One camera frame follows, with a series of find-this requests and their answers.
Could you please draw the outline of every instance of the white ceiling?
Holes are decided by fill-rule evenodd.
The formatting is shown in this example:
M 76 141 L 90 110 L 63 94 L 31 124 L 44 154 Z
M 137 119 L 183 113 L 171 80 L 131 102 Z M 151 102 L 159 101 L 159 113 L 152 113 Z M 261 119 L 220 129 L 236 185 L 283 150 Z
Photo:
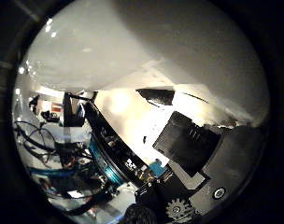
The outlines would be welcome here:
M 246 37 L 208 2 L 175 2 L 70 4 L 28 51 L 33 79 L 55 90 L 168 86 L 261 122 L 268 90 Z

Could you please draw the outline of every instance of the gear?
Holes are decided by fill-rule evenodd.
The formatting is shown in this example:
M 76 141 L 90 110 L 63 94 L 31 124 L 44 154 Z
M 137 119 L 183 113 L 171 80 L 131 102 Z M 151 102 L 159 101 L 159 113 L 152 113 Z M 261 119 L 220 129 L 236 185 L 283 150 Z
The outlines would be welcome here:
M 172 200 L 166 207 L 166 214 L 174 220 L 187 217 L 193 214 L 194 208 L 186 203 L 185 200 Z

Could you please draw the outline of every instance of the screw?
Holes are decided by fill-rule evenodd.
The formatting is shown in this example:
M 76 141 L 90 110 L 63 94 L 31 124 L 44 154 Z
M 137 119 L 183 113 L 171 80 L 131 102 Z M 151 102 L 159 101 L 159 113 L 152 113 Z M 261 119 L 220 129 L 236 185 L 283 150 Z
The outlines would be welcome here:
M 213 198 L 214 199 L 220 199 L 225 194 L 225 188 L 219 188 L 214 192 Z
M 178 213 L 179 211 L 180 211 L 180 208 L 179 208 L 179 207 L 174 207 L 174 208 L 173 208 L 173 212 Z

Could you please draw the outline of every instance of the white surface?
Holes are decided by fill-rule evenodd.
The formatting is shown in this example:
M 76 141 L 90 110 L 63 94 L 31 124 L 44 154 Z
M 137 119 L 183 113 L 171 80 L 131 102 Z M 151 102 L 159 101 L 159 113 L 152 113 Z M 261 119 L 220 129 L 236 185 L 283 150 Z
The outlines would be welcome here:
M 57 90 L 188 84 L 185 91 L 253 126 L 268 113 L 253 47 L 205 1 L 76 1 L 48 21 L 27 60 L 31 76 Z

